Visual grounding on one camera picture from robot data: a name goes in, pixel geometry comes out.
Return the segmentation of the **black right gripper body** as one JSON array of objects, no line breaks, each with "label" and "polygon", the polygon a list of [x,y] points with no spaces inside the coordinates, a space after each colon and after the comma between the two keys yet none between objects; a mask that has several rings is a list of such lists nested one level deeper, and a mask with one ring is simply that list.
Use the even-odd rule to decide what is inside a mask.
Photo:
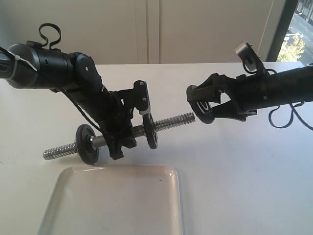
[{"label": "black right gripper body", "polygon": [[269,74],[244,74],[231,78],[228,95],[230,100],[237,100],[244,110],[241,114],[253,116],[259,109],[269,107]]}]

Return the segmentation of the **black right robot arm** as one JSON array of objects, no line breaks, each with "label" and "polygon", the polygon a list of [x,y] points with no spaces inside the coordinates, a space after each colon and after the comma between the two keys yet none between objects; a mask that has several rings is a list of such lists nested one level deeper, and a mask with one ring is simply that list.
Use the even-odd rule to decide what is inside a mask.
[{"label": "black right robot arm", "polygon": [[186,89],[186,99],[198,119],[211,124],[217,118],[245,122],[259,109],[313,100],[313,68],[283,72],[266,69],[230,78],[213,73],[200,85]]}]

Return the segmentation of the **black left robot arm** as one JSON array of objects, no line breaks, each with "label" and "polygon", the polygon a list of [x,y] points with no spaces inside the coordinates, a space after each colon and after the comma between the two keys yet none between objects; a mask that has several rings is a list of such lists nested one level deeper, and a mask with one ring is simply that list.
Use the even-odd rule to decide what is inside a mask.
[{"label": "black left robot arm", "polygon": [[90,56],[66,54],[35,43],[15,44],[0,50],[0,77],[16,89],[64,94],[88,120],[77,128],[74,145],[88,165],[95,164],[99,157],[99,149],[92,142],[95,131],[102,134],[115,160],[124,156],[123,147],[137,145],[132,125],[135,89],[108,90]]}]

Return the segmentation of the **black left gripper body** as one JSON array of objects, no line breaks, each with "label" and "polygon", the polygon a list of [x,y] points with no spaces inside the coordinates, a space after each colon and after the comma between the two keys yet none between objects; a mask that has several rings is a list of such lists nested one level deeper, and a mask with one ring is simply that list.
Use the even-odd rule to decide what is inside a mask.
[{"label": "black left gripper body", "polygon": [[99,122],[99,127],[106,143],[119,141],[121,144],[123,138],[128,136],[134,137],[132,131],[133,112],[133,108],[128,108],[122,103],[106,112],[106,116]]}]

